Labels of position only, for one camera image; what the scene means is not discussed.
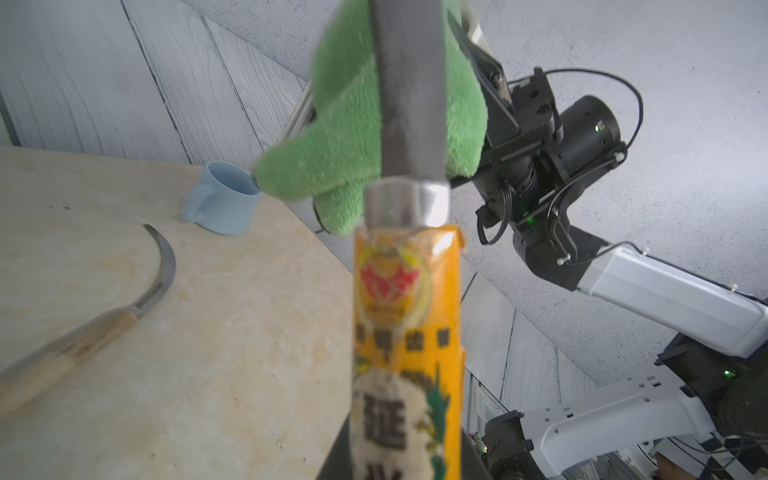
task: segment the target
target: beige tabletop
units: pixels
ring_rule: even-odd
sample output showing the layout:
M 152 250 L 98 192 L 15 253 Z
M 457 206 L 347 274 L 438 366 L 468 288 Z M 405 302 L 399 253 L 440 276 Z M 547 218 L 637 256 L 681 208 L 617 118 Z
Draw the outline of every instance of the beige tabletop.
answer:
M 137 327 L 0 419 L 0 478 L 314 478 L 349 410 L 352 276 L 280 201 L 183 223 L 200 167 L 0 148 L 0 369 L 177 274 Z

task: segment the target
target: green towel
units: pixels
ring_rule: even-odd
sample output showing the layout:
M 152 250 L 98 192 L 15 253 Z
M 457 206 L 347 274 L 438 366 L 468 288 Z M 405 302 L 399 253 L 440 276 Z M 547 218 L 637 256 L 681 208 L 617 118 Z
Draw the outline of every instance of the green towel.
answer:
M 444 8 L 461 18 L 458 0 Z M 472 66 L 445 16 L 449 177 L 478 167 L 488 112 Z M 316 120 L 299 136 L 269 149 L 253 169 L 259 188 L 283 200 L 314 197 L 330 233 L 351 233 L 362 214 L 363 188 L 381 176 L 379 79 L 368 0 L 344 2 L 313 56 Z

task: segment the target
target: black cable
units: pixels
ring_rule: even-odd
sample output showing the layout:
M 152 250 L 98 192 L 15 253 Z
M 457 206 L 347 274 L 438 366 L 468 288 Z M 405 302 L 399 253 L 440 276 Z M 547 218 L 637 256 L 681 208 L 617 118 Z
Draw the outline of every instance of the black cable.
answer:
M 645 458 L 647 458 L 649 462 L 653 463 L 654 465 L 658 465 L 658 464 L 657 464 L 657 462 L 656 462 L 656 459 L 655 459 L 655 458 L 653 458 L 652 456 L 648 455 L 648 454 L 645 452 L 645 450 L 643 450 L 643 447 L 641 447 L 641 446 L 639 446 L 639 445 L 638 445 L 638 446 L 637 446 L 637 448 L 638 448 L 638 449 L 640 449 L 641 453 L 642 453 L 643 455 L 645 455 Z
M 499 239 L 502 238 L 504 231 L 507 230 L 509 221 L 512 219 L 512 192 L 509 188 L 509 185 L 506 184 L 501 190 L 502 203 L 504 204 L 504 218 L 502 218 L 502 225 L 498 228 L 496 235 L 494 235 L 490 241 L 488 241 L 488 238 L 485 236 L 485 228 L 483 227 L 482 221 L 480 220 L 480 215 L 478 215 L 478 238 L 480 239 L 481 245 L 493 245 L 494 243 L 498 242 Z
M 629 88 L 634 94 L 635 98 L 637 99 L 637 126 L 634 128 L 634 133 L 632 134 L 632 138 L 630 138 L 629 143 L 627 143 L 627 148 L 632 146 L 632 144 L 634 143 L 634 139 L 637 137 L 637 133 L 640 131 L 640 126 L 643 124 L 643 118 L 645 116 L 644 107 L 643 107 L 643 96 L 640 95 L 640 91 L 637 90 L 634 85 L 632 85 L 629 81 L 624 80 L 622 77 L 619 77 L 618 75 L 614 75 L 610 72 L 602 71 L 602 70 L 592 70 L 591 68 L 556 68 L 554 70 L 547 70 L 546 72 L 544 72 L 545 75 L 549 75 L 553 73 L 587 73 L 587 74 L 593 74 L 593 75 L 600 75 L 602 77 L 607 77 L 612 80 L 618 81 L 624 84 L 625 87 Z M 528 80 L 532 76 L 533 75 L 529 75 L 527 77 L 518 78 L 513 81 L 508 81 L 507 86 L 516 84 L 523 80 Z
M 730 453 L 732 455 L 734 450 L 741 451 L 741 449 L 743 449 L 743 443 L 744 443 L 744 441 L 743 441 L 744 439 L 742 438 L 738 447 L 734 447 L 732 449 L 726 449 L 725 447 L 719 447 L 718 450 L 708 451 L 708 450 L 702 450 L 702 449 L 697 449 L 696 447 L 692 447 L 692 446 L 688 445 L 686 442 L 683 442 L 682 440 L 680 440 L 678 437 L 672 437 L 672 438 L 677 440 L 678 442 L 682 443 L 683 445 L 685 445 L 689 449 L 694 450 L 695 452 L 707 453 L 707 454 L 710 454 L 710 455 L 712 455 L 713 453 L 724 453 L 724 452 L 728 452 L 728 453 Z
M 611 250 L 617 249 L 618 247 L 622 247 L 623 245 L 629 245 L 630 247 L 634 248 L 635 251 L 637 251 L 638 253 L 640 253 L 640 254 L 643 253 L 643 250 L 640 250 L 639 248 L 637 248 L 637 245 L 635 245 L 634 243 L 632 243 L 632 242 L 630 242 L 628 240 L 625 240 L 623 242 L 614 243 L 613 245 L 611 245 L 607 249 L 603 250 L 600 253 L 597 253 L 597 254 L 593 255 L 590 258 L 587 258 L 586 260 L 581 260 L 581 261 L 578 261 L 578 262 L 566 262 L 566 264 L 567 265 L 579 265 L 580 263 L 589 263 L 589 262 L 591 262 L 592 260 L 594 260 L 596 258 L 602 257 L 603 255 L 605 255 L 606 253 L 610 252 Z
M 704 280 L 705 282 L 714 283 L 715 285 L 717 285 L 717 286 L 719 286 L 719 287 L 721 287 L 721 288 L 724 288 L 725 290 L 733 291 L 735 294 L 737 294 L 737 295 L 741 295 L 741 296 L 743 296 L 743 297 L 746 297 L 746 298 L 748 298 L 748 299 L 750 299 L 750 300 L 752 300 L 752 301 L 754 301 L 754 302 L 762 303 L 763 305 L 768 305 L 768 303 L 765 303 L 765 301 L 763 301 L 763 300 L 761 300 L 761 299 L 757 298 L 757 297 L 756 297 L 756 296 L 754 296 L 754 295 L 751 295 L 751 294 L 749 294 L 749 293 L 740 292 L 739 290 L 732 290 L 732 289 L 730 288 L 730 286 L 726 285 L 725 283 L 720 283 L 720 282 L 717 282 L 717 281 L 715 281 L 715 280 L 712 280 L 711 278 L 706 278 L 704 275 L 700 275 L 699 273 L 696 273 L 696 272 L 692 272 L 692 271 L 690 271 L 690 270 L 686 270 L 686 269 L 684 269 L 683 267 L 681 267 L 681 266 L 679 266 L 679 265 L 675 265 L 674 263 L 672 263 L 672 262 L 670 262 L 670 261 L 668 261 L 668 260 L 664 260 L 664 259 L 662 259 L 662 258 L 659 258 L 659 257 L 654 257 L 654 256 L 652 256 L 652 255 L 647 255 L 647 257 L 648 257 L 648 258 L 652 258 L 652 259 L 656 260 L 657 262 L 662 262 L 663 264 L 665 264 L 665 265 L 669 265 L 669 266 L 671 266 L 671 267 L 673 267 L 673 268 L 677 268 L 678 270 L 682 270 L 682 271 L 684 271 L 685 273 L 688 273 L 688 274 L 690 274 L 690 275 L 693 275 L 693 276 L 695 276 L 696 278 L 700 278 L 700 279 Z
M 688 455 L 693 460 L 695 460 L 696 463 L 698 463 L 699 465 L 702 465 L 704 468 L 708 468 L 709 470 L 711 470 L 713 472 L 725 472 L 726 468 L 730 467 L 730 464 L 734 463 L 736 461 L 736 459 L 739 458 L 739 455 L 741 455 L 741 447 L 739 447 L 739 452 L 737 454 L 735 454 L 735 455 L 733 455 L 733 453 L 732 453 L 731 455 L 733 455 L 733 458 L 731 460 L 729 460 L 727 464 L 723 465 L 722 467 L 710 467 L 706 463 L 703 463 L 701 460 L 699 460 L 698 458 L 696 458 L 693 455 L 691 455 L 684 448 L 680 447 L 680 445 L 678 445 L 677 442 L 675 442 L 674 438 L 670 437 L 670 441 L 672 443 L 674 443 L 676 445 L 676 447 L 678 447 L 682 451 L 682 453 L 684 453 L 685 455 Z M 743 446 L 744 438 L 741 439 L 741 444 Z
M 546 234 L 547 234 L 547 239 L 550 241 L 550 243 L 552 243 L 552 246 L 553 246 L 553 247 L 554 247 L 554 241 L 553 241 L 553 239 L 552 239 L 552 235 L 551 235 L 551 234 L 550 234 L 550 232 L 549 232 L 549 216 L 552 214 L 552 207 L 554 206 L 554 202 L 555 202 L 555 201 L 558 199 L 558 197 L 560 197 L 560 196 L 561 196 L 561 195 L 562 195 L 562 194 L 563 194 L 563 193 L 564 193 L 564 192 L 565 192 L 565 191 L 566 191 L 568 188 L 570 188 L 570 187 L 571 187 L 571 185 L 575 184 L 576 182 L 578 182 L 578 181 L 579 181 L 579 180 L 581 180 L 582 178 L 586 177 L 587 175 L 589 175 L 589 174 L 593 174 L 594 172 L 596 172 L 596 171 L 600 170 L 601 168 L 603 168 L 603 167 L 607 167 L 608 165 L 611 165 L 611 164 L 613 164 L 613 162 L 614 162 L 614 160 L 613 160 L 613 159 L 611 159 L 611 160 L 609 160 L 609 161 L 605 161 L 605 162 L 603 162 L 602 164 L 599 164 L 599 165 L 597 165 L 597 166 L 595 166 L 595 167 L 592 167 L 592 168 L 590 168 L 589 170 L 587 170 L 587 171 L 585 171 L 585 172 L 583 172 L 583 173 L 579 174 L 578 176 L 576 176 L 576 177 L 574 177 L 574 178 L 571 178 L 571 181 L 569 181 L 568 183 L 566 183 L 566 184 L 565 184 L 565 185 L 564 185 L 564 186 L 563 186 L 563 187 L 562 187 L 560 190 L 558 190 L 558 192 L 557 192 L 557 193 L 555 193 L 554 195 L 552 195 L 552 199 L 549 201 L 549 207 L 547 207 L 547 215 L 544 217 L 544 222 L 545 222 L 544 226 L 545 226 L 545 230 L 546 230 Z

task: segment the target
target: gray wall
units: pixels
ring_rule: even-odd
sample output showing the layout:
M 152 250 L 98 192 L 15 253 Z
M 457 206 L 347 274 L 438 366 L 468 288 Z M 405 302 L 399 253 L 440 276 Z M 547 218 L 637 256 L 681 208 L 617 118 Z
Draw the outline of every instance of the gray wall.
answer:
M 301 78 L 341 0 L 184 0 Z
M 311 47 L 336 0 L 187 0 L 289 69 L 307 76 Z M 477 0 L 508 77 L 545 68 L 601 68 L 631 79 L 646 119 L 626 164 L 569 214 L 604 238 L 633 240 L 714 279 L 768 295 L 768 2 Z M 626 139 L 637 107 L 621 86 L 582 75 L 551 79 L 560 108 L 596 94 Z M 480 198 L 455 192 L 467 259 L 600 385 L 654 357 L 674 332 L 528 272 L 511 234 L 481 248 Z

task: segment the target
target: yellow tube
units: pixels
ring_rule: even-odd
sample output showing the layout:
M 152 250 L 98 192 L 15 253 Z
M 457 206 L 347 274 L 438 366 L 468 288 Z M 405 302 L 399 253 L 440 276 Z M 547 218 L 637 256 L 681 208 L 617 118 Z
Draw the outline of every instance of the yellow tube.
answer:
M 352 408 L 356 480 L 459 480 L 462 382 L 456 226 L 360 227 Z

